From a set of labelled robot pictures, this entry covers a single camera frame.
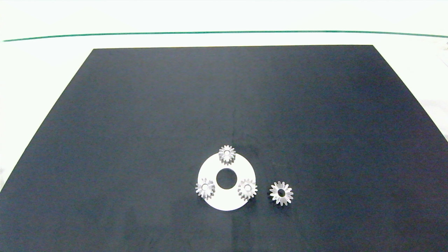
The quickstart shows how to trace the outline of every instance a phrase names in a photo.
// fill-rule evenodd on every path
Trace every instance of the gear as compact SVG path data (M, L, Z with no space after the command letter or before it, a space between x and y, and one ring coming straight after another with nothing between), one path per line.
M235 148L232 148L232 146L224 145L221 147L220 151L218 152L221 163L224 163L225 165L231 165L235 161L235 154L237 152L235 151Z
M213 181L207 180L206 178L203 178L201 181L202 183L196 184L195 188L198 196L201 196L203 199L211 198L215 193Z
M288 205L288 203L291 203L291 200L293 199L291 195L294 193L291 192L292 188L290 188L288 184L285 184L284 182L280 183L279 181L274 182L271 187L272 189L269 189L272 192L270 195L272 196L272 200L276 200L276 204L280 203L280 205L283 206L283 204ZM284 193L280 191L280 194L284 194L283 196L280 196L279 190L283 190Z
M244 200L253 198L257 194L256 191L258 191L257 186L252 180L245 179L238 185L238 195Z

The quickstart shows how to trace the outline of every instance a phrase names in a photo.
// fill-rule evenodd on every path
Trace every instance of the gear hole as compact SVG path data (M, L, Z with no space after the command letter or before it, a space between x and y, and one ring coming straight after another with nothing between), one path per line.
M216 175L216 183L223 189L230 189L237 183L236 173L229 168L224 168Z
M280 197L284 197L286 195L283 189L279 189L278 194Z

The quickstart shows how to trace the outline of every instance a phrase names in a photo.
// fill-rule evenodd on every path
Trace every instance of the white disc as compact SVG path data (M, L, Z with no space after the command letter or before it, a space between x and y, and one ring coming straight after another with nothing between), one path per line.
M237 175L237 183L230 189L223 189L216 182L218 172L226 168L233 170ZM198 174L198 184L202 183L203 178L210 179L215 184L215 193L211 198L205 199L205 202L215 209L231 211L247 203L247 200L238 195L238 184L245 179L251 179L255 183L255 172L249 161L240 154L235 155L235 161L231 165L225 165L221 163L216 153L202 164Z

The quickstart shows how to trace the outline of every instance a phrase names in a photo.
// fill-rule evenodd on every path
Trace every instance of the black surface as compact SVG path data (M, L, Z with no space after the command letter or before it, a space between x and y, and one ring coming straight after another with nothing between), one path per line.
M259 189L231 212L194 193L223 144ZM447 167L373 46L96 49L0 193L0 251L447 251Z

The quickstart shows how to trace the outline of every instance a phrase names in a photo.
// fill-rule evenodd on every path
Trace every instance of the green line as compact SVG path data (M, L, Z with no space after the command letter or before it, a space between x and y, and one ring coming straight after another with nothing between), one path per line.
M391 35L409 35L424 36L436 38L448 38L448 35L431 35L419 33L388 32L388 31L363 31L363 30L235 30L235 31L172 31L172 32L117 32L117 33L88 33L88 34L68 34L53 35L22 39L6 39L3 42L30 40L30 39L50 39L62 37L80 37L80 36L104 36L104 35L159 35L159 34L216 34L216 33L369 33L369 34L391 34Z

